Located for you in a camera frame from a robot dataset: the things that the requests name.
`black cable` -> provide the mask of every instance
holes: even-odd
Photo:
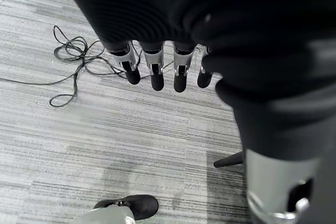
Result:
[[[64,39],[66,40],[66,42],[62,42],[58,39],[57,35],[56,35],[56,29],[62,34],[62,36],[64,37]],[[63,33],[63,31],[58,27],[58,26],[54,26],[53,27],[53,31],[52,31],[53,35],[54,35],[54,38],[60,43],[62,44],[61,46],[55,48],[54,50],[54,56],[60,60],[60,61],[63,61],[63,62],[73,62],[73,61],[80,61],[80,64],[78,65],[77,69],[74,71],[74,73],[72,73],[71,75],[69,75],[68,77],[65,77],[59,81],[55,81],[55,82],[45,82],[45,83],[38,83],[38,82],[24,82],[24,81],[17,81],[17,80],[11,80],[11,79],[7,79],[7,78],[2,78],[0,77],[0,80],[2,81],[8,81],[8,82],[13,82],[13,83],[19,83],[19,84],[25,84],[25,85],[36,85],[36,86],[49,86],[49,85],[54,85],[54,84],[58,84],[58,83],[61,83],[65,80],[68,80],[70,79],[71,77],[74,78],[74,85],[73,85],[73,93],[72,94],[58,94],[54,97],[52,97],[50,100],[49,100],[49,104],[53,107],[56,107],[56,108],[59,108],[59,107],[63,107],[65,105],[67,105],[68,103],[70,103],[75,97],[77,97],[77,94],[78,94],[78,86],[77,86],[77,80],[78,80],[78,73],[80,72],[80,70],[82,68],[85,68],[85,70],[90,73],[90,74],[93,74],[95,76],[107,76],[107,75],[111,75],[111,74],[116,74],[118,75],[120,78],[124,78],[124,79],[127,79],[125,76],[123,76],[122,74],[125,73],[125,71],[113,66],[107,59],[105,59],[104,57],[102,57],[101,55],[103,54],[105,48],[103,47],[102,50],[97,54],[97,55],[93,55],[93,56],[87,56],[87,52],[92,48],[93,45],[95,45],[96,43],[100,42],[99,40],[96,40],[95,42],[93,42],[90,46],[88,46],[88,43],[86,42],[86,40],[81,37],[81,36],[77,36],[73,39],[68,39],[67,36]],[[83,46],[83,49],[80,48],[79,46],[76,46],[75,44],[82,44]],[[141,53],[142,53],[142,49],[140,51],[140,53],[138,53],[138,51],[135,49],[134,47],[134,44],[131,43],[132,45],[132,48],[136,54],[136,56],[138,57],[138,61],[136,63],[136,66],[139,66],[140,62],[141,62]],[[67,54],[70,56],[70,57],[67,57],[67,58],[62,58],[60,55],[59,55],[59,51],[61,49],[65,49],[65,51],[67,52]],[[78,54],[73,54],[70,49],[72,50],[75,50],[78,52]],[[92,61],[94,60],[102,60],[104,61],[108,67],[112,70],[111,73],[96,73],[96,72],[92,72],[88,67],[87,67],[87,64],[88,63],[91,63]],[[59,98],[59,97],[70,97],[70,99],[61,104],[61,105],[55,105],[53,104],[53,100],[56,99],[56,98]]]

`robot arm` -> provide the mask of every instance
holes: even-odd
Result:
[[[162,72],[161,46],[145,43],[209,47],[200,86],[213,72],[223,76],[216,91],[240,130],[254,223],[294,224],[310,211],[317,169],[336,139],[334,0],[75,1],[133,84],[140,77],[131,53],[114,50],[120,42],[142,42],[153,76]],[[175,45],[182,92],[193,47]],[[152,85],[161,89],[163,76]]]

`metal clamp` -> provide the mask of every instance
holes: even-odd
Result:
[[[183,75],[187,76],[191,61],[193,59],[194,51],[195,49],[187,55],[181,55],[174,51],[174,69],[176,76],[179,76],[179,66],[185,66],[185,72]]]
[[[154,75],[152,65],[158,64],[159,65],[159,74],[162,74],[163,71],[163,65],[164,65],[164,53],[163,49],[161,49],[160,52],[157,52],[155,54],[150,54],[148,52],[145,52],[145,59],[147,63],[147,67],[149,69],[149,72],[151,75]]]
[[[115,55],[110,51],[109,53],[120,66],[122,66],[123,62],[128,62],[131,66],[132,71],[134,71],[137,68],[137,63],[135,61],[134,50],[130,43],[127,45],[127,51],[128,52],[122,56]]]

